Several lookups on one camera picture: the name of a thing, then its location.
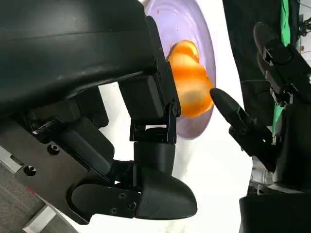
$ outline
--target bolt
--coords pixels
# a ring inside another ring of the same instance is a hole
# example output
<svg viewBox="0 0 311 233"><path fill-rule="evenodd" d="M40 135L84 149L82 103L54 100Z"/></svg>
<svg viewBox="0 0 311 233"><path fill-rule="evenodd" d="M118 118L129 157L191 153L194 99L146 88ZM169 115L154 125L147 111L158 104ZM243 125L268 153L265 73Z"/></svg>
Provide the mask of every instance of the bolt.
<svg viewBox="0 0 311 233"><path fill-rule="evenodd" d="M126 198L126 194L125 193L120 193L119 195L119 199L125 199Z"/></svg>
<svg viewBox="0 0 311 233"><path fill-rule="evenodd" d="M129 210L135 210L136 209L136 203L135 202L131 202L127 205L127 208Z"/></svg>
<svg viewBox="0 0 311 233"><path fill-rule="evenodd" d="M116 208L111 208L109 212L111 215L116 215L118 210Z"/></svg>
<svg viewBox="0 0 311 233"><path fill-rule="evenodd" d="M48 153L50 153L50 155L58 155L59 152L60 152L60 149L57 145L51 144L48 146Z"/></svg>
<svg viewBox="0 0 311 233"><path fill-rule="evenodd" d="M27 176L34 176L36 174L36 169L33 166L26 166L24 172Z"/></svg>

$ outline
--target purple plate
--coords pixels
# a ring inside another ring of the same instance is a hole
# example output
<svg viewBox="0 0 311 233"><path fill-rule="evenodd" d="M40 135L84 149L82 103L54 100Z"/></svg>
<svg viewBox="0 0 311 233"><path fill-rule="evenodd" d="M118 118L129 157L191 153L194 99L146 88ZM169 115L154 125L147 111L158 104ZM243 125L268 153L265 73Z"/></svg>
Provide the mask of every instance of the purple plate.
<svg viewBox="0 0 311 233"><path fill-rule="evenodd" d="M216 86L216 67L213 44L204 16L195 0L151 0L146 15L154 18L164 55L167 57L172 46L181 40L196 44L202 64ZM195 139L206 129L213 109L197 118L180 117L177 120L177 134L184 139Z"/></svg>

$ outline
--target orange food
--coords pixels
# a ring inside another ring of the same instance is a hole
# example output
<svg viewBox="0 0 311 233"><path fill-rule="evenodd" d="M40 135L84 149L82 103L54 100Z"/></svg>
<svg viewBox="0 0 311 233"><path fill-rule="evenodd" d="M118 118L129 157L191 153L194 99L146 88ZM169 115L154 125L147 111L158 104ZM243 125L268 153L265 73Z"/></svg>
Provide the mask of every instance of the orange food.
<svg viewBox="0 0 311 233"><path fill-rule="evenodd" d="M213 106L209 94L213 84L199 64L199 52L191 41L179 42L169 56L182 115L195 118Z"/></svg>
<svg viewBox="0 0 311 233"><path fill-rule="evenodd" d="M174 56L174 53L181 53L190 56L197 63L199 63L199 50L196 45L189 40L182 40L174 46L170 57Z"/></svg>

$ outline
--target white table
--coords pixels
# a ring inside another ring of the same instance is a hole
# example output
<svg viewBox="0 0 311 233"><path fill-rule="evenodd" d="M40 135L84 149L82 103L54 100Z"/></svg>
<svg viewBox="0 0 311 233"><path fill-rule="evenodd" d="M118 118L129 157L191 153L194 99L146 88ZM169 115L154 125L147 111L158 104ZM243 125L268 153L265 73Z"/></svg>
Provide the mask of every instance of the white table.
<svg viewBox="0 0 311 233"><path fill-rule="evenodd" d="M242 105L240 80L229 42L223 2L197 2L214 46L217 87ZM133 143L128 141L130 118L118 84L102 86L101 93L110 120L102 132L115 146L115 159L131 160ZM147 221L95 215L87 226L71 223L81 233L237 233L241 219L239 198L246 195L252 160L241 151L228 129L229 124L214 108L210 123L199 138L193 141L179 138L176 144L173 175L193 190L198 202L196 216L177 221Z"/></svg>

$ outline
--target metal plate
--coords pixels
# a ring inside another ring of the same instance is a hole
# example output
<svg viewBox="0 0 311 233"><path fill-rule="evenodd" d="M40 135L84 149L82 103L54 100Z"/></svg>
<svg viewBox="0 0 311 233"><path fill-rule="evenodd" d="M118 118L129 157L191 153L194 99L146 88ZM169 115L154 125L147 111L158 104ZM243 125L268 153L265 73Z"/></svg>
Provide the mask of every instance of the metal plate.
<svg viewBox="0 0 311 233"><path fill-rule="evenodd" d="M87 170L61 148L57 155L50 155L47 147L51 144L55 143L40 143L12 120L0 123L0 146L24 163L14 177L77 223L88 224L90 217L80 217L66 200L70 187L77 184ZM24 172L28 166L35 168L33 176Z"/></svg>

